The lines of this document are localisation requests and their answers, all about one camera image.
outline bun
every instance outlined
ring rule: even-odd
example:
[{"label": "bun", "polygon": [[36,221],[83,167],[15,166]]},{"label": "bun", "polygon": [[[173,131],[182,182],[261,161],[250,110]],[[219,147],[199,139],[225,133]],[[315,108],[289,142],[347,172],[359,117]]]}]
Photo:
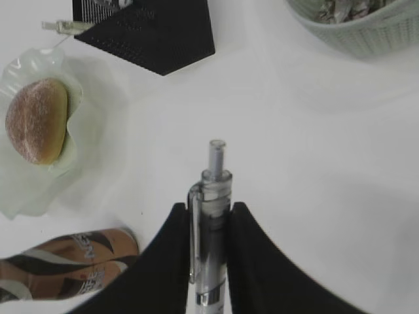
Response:
[{"label": "bun", "polygon": [[63,147],[67,107],[67,90],[56,79],[22,88],[6,115],[6,131],[14,149],[33,164],[52,164]]}]

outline pen clip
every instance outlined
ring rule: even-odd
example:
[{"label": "pen clip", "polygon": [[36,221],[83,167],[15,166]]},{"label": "pen clip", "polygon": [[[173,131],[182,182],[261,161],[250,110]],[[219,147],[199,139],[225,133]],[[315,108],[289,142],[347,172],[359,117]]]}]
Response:
[{"label": "pen clip", "polygon": [[199,252],[200,252],[200,230],[199,219],[201,213],[202,192],[200,183],[194,185],[188,193],[188,210],[191,216],[191,263],[189,271],[189,282],[195,283],[197,274],[199,273]]}]

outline white table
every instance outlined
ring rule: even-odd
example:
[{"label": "white table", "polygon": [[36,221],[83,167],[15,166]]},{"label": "white table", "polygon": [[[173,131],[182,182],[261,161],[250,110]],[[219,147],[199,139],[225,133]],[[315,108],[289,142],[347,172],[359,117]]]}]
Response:
[{"label": "white table", "polygon": [[[209,7],[216,55],[167,77],[73,39],[61,45],[107,115],[101,167],[50,214],[1,218],[1,256],[116,220],[146,246],[220,137],[234,201],[302,269],[371,313],[417,313],[419,47],[355,61],[305,32],[279,0]],[[58,43],[40,23],[62,18],[71,18],[70,0],[7,1],[0,66]],[[63,313],[88,297],[1,312]]]}]

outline green basket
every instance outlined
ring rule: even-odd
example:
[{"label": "green basket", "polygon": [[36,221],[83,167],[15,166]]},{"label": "green basket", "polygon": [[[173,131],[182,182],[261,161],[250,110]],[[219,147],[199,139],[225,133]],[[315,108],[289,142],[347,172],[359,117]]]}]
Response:
[{"label": "green basket", "polygon": [[316,21],[324,0],[286,0],[295,18],[327,44],[368,58],[419,43],[419,0],[396,0],[359,20],[342,24]]}]

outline clear plastic pen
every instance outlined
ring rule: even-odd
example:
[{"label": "clear plastic pen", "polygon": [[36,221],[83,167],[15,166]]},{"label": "clear plastic pen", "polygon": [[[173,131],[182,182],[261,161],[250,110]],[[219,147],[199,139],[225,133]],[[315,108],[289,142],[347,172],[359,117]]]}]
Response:
[{"label": "clear plastic pen", "polygon": [[209,144],[209,166],[188,195],[191,212],[191,282],[196,285],[196,313],[222,314],[227,258],[225,236],[232,174],[224,169],[225,142]]}]

